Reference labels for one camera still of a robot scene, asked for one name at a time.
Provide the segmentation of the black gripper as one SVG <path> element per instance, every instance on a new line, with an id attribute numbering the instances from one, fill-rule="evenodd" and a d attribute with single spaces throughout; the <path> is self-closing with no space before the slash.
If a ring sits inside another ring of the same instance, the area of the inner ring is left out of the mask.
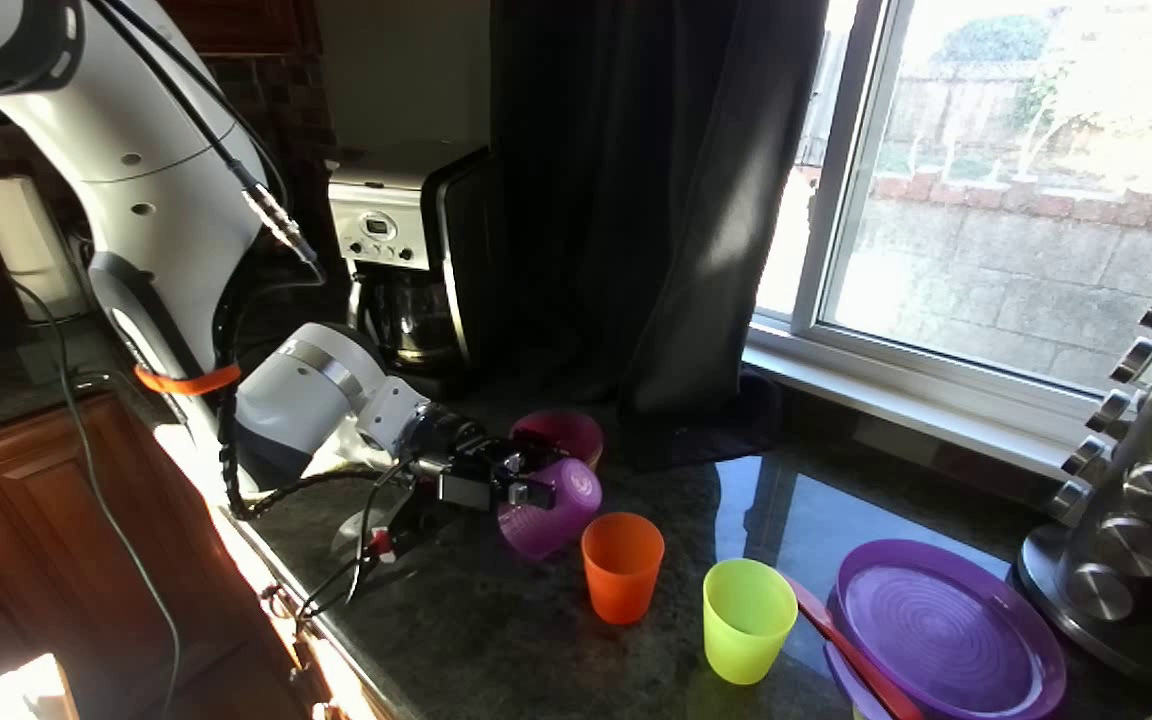
<path id="1" fill-rule="evenodd" d="M 515 442 L 451 407 L 430 407 L 399 438 L 399 465 L 424 481 L 442 503 L 475 514 L 557 510 L 551 485 L 514 485 L 557 460 L 557 454 L 524 454 Z"/>

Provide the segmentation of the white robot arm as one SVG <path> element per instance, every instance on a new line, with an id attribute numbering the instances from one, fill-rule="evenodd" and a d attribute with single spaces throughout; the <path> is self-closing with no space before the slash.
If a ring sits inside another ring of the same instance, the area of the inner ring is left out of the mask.
<path id="1" fill-rule="evenodd" d="M 268 362 L 234 362 L 239 267 L 256 240 L 314 261 L 261 146 L 161 0 L 0 0 L 0 113 L 77 193 L 88 288 L 183 430 L 215 454 L 229 510 L 290 495 L 346 426 L 436 501 L 547 510 L 538 442 L 491 442 L 374 351 L 297 328 Z"/>

